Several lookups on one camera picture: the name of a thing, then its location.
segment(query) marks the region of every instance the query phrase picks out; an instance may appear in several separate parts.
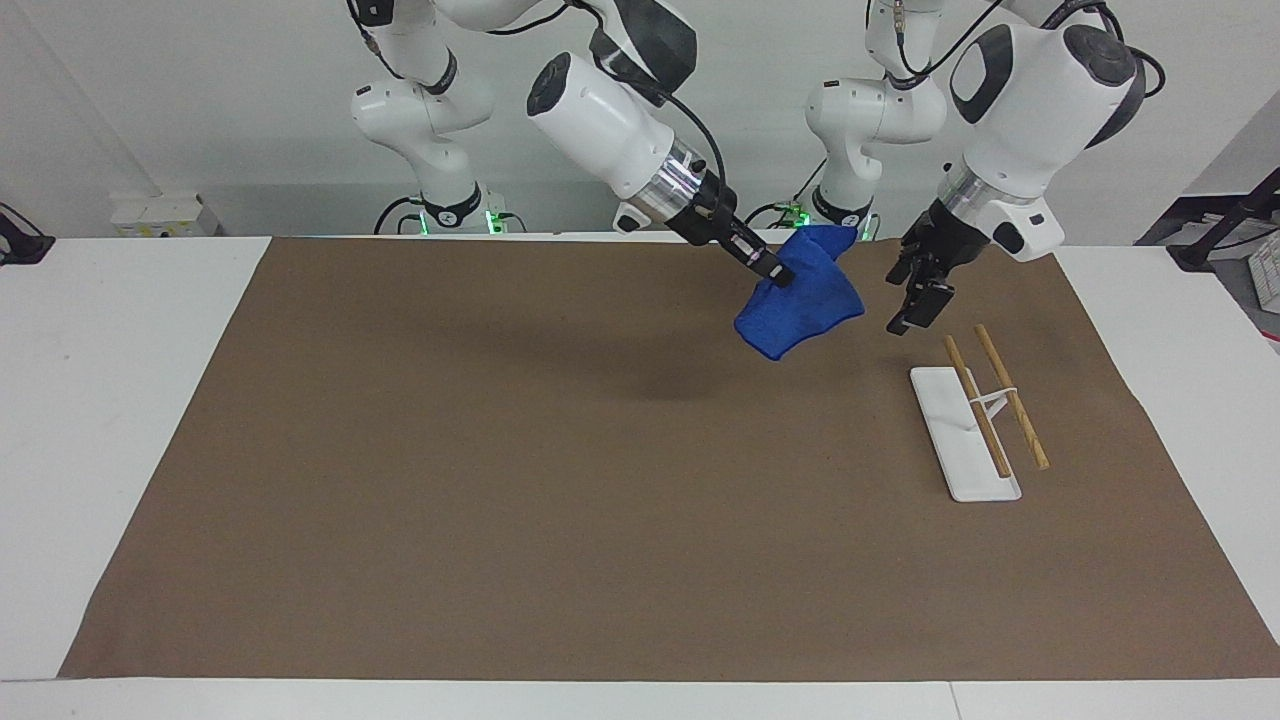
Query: blue cloth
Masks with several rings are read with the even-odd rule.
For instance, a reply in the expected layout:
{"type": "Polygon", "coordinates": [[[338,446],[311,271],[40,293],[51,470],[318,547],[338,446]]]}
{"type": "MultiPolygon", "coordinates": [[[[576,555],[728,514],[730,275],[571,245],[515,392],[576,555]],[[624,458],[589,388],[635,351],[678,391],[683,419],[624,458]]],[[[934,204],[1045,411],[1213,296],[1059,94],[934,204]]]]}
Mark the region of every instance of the blue cloth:
{"type": "Polygon", "coordinates": [[[781,360],[801,342],[867,313],[836,259],[854,246],[858,228],[808,225],[778,250],[796,277],[787,287],[760,281],[733,320],[737,334],[769,360],[781,360]]]}

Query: blue towel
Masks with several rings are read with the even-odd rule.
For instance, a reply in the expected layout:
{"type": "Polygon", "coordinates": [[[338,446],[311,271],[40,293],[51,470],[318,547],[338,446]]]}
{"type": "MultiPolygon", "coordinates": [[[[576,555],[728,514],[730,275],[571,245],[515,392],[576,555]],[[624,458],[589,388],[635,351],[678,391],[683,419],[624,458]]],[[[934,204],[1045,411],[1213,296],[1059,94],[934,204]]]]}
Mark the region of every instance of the blue towel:
{"type": "Polygon", "coordinates": [[[777,361],[810,337],[867,313],[863,299],[836,264],[856,240],[858,228],[808,225],[796,231],[778,250],[778,258],[795,272],[795,281],[787,287],[760,281],[733,320],[737,334],[777,361]]]}

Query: brown mat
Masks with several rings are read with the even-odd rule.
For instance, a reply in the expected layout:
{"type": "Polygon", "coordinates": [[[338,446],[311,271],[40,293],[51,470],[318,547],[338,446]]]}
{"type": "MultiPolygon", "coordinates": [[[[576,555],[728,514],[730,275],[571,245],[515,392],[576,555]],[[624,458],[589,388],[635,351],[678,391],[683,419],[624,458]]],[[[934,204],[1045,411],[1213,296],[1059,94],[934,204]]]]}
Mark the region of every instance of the brown mat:
{"type": "Polygon", "coordinates": [[[896,338],[895,252],[771,364],[718,250],[276,240],[61,675],[1280,675],[1057,264],[896,338]],[[951,502],[908,379],[954,332],[992,387],[975,322],[1056,464],[1002,415],[1012,505],[951,502]]]}

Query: wooden stick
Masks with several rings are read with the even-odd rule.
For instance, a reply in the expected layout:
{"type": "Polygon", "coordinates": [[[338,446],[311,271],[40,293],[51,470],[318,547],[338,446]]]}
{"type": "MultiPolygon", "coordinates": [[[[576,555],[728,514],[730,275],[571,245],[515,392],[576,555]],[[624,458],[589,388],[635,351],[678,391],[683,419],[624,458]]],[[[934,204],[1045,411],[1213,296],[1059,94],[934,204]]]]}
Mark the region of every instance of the wooden stick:
{"type": "MultiPolygon", "coordinates": [[[[991,360],[991,366],[996,370],[996,377],[1000,378],[1001,389],[1014,387],[1014,379],[1009,377],[1009,368],[1005,368],[1005,361],[1000,359],[1000,352],[996,351],[996,343],[991,341],[987,325],[978,325],[973,332],[978,333],[978,342],[982,343],[982,348],[987,352],[987,359],[991,360]]],[[[1018,395],[1016,389],[1009,393],[1009,402],[1012,404],[1014,415],[1018,416],[1018,424],[1023,428],[1027,447],[1030,448],[1032,456],[1036,457],[1036,466],[1041,470],[1048,470],[1048,456],[1044,455],[1044,447],[1041,446],[1039,436],[1036,434],[1036,428],[1032,427],[1032,418],[1027,414],[1027,406],[1023,405],[1023,398],[1018,395]]]]}
{"type": "Polygon", "coordinates": [[[973,410],[973,419],[978,421],[978,430],[982,432],[982,439],[987,443],[987,452],[991,454],[991,460],[996,464],[996,471],[1000,473],[1001,478],[1011,478],[1014,471],[1009,468],[1009,459],[1000,450],[1000,443],[996,442],[996,428],[991,427],[987,409],[978,400],[978,388],[964,365],[964,357],[960,356],[960,348],[956,347],[956,338],[947,336],[946,343],[947,355],[951,356],[951,366],[956,369],[956,375],[960,375],[960,384],[964,387],[965,396],[969,397],[969,409],[973,410]]]}

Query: white tabletop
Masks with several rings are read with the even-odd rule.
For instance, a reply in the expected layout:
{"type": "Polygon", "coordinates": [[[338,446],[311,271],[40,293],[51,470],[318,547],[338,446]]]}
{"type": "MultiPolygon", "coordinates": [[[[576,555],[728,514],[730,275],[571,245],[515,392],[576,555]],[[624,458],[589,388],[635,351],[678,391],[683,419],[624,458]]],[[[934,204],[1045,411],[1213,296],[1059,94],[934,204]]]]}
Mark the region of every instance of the white tabletop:
{"type": "MultiPolygon", "coordinates": [[[[680,242],[669,233],[644,240],[680,242]]],[[[56,674],[266,243],[65,240],[41,265],[0,269],[0,678],[56,674]]],[[[1280,638],[1280,357],[1212,277],[1178,272],[1161,249],[1064,247],[1059,260],[1280,638]]],[[[538,719],[1271,719],[1280,716],[1280,680],[0,683],[5,719],[421,717],[425,710],[538,719]]]]}

